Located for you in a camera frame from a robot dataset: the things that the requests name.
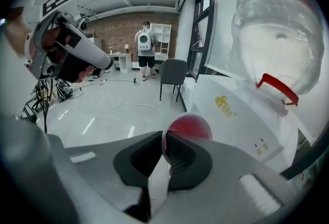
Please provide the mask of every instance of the white desk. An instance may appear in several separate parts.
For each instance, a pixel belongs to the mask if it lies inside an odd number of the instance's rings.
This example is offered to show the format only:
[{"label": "white desk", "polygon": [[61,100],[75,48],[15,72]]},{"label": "white desk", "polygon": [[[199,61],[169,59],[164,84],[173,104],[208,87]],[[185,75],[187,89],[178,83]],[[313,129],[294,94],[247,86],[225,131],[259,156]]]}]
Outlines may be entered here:
[{"label": "white desk", "polygon": [[109,57],[119,57],[119,67],[120,71],[124,73],[128,73],[132,71],[132,54],[131,53],[113,53],[108,54]]}]

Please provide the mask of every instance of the white floor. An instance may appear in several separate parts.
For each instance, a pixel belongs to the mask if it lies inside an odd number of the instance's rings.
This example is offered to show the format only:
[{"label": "white floor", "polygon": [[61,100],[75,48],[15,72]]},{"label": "white floor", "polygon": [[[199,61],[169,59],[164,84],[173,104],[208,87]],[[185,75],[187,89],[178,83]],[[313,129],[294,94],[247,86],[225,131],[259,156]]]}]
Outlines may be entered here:
[{"label": "white floor", "polygon": [[[123,74],[114,71],[103,74],[97,80],[133,81],[134,75],[134,72]],[[173,85],[162,86],[160,101],[159,76],[155,79],[148,77],[143,82],[141,74],[137,72],[136,78],[140,85],[135,86],[132,82],[108,81],[103,86],[86,86],[82,88],[82,91],[75,91],[76,99],[51,104],[47,116],[48,133],[59,136],[65,147],[106,143],[162,130],[161,113],[166,124],[184,112],[180,98],[177,103],[175,102],[177,90],[174,94],[172,93]],[[88,84],[90,84],[89,81],[84,81],[82,84],[73,84],[72,87]],[[157,107],[161,113],[155,108],[130,105],[123,105],[114,113],[112,109],[120,103],[120,98],[106,96],[120,97],[122,104]],[[42,113],[38,114],[38,118],[38,126],[43,129]],[[149,178],[152,214],[164,202],[168,182],[169,168],[162,156]]]}]

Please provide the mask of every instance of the person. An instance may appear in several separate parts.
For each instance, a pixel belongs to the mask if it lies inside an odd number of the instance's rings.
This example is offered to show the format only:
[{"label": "person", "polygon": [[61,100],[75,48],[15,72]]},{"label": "person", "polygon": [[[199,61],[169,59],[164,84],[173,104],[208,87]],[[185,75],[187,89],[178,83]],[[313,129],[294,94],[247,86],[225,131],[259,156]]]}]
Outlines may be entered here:
[{"label": "person", "polygon": [[155,45],[159,42],[159,39],[155,33],[150,29],[150,22],[145,21],[143,23],[143,29],[139,30],[135,35],[135,43],[138,43],[138,38],[141,33],[146,32],[151,37],[152,48],[149,51],[138,51],[138,64],[140,72],[142,73],[143,81],[146,81],[146,65],[151,69],[152,78],[156,77],[155,72]]}]

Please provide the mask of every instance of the gray chair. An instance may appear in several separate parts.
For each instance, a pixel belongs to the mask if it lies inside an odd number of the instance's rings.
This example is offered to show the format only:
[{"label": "gray chair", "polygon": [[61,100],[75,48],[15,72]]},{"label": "gray chair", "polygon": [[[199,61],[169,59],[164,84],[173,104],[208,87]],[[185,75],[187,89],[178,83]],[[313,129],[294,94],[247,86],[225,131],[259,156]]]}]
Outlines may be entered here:
[{"label": "gray chair", "polygon": [[186,74],[187,74],[187,63],[186,61],[182,60],[174,60],[168,59],[163,62],[159,68],[160,73],[160,101],[161,101],[161,94],[162,94],[162,85],[163,84],[173,84],[174,90],[176,85],[178,86],[178,94],[176,98],[176,102],[178,100],[178,96],[180,93],[180,87],[184,83]]}]

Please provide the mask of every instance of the brick wall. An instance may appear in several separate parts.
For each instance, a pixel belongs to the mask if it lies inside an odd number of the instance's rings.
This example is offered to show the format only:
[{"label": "brick wall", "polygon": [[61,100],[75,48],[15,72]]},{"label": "brick wall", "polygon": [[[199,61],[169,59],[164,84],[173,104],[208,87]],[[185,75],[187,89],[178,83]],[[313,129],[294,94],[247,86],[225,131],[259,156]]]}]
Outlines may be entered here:
[{"label": "brick wall", "polygon": [[95,31],[95,37],[102,39],[102,49],[109,53],[109,47],[113,47],[113,53],[120,51],[125,53],[125,44],[129,44],[129,53],[133,54],[133,62],[136,61],[137,45],[134,38],[138,30],[142,28],[144,21],[150,23],[171,25],[169,43],[169,58],[175,57],[176,39],[178,29],[178,15],[161,15],[151,13],[130,13],[112,17],[105,17],[88,23],[88,30]]}]

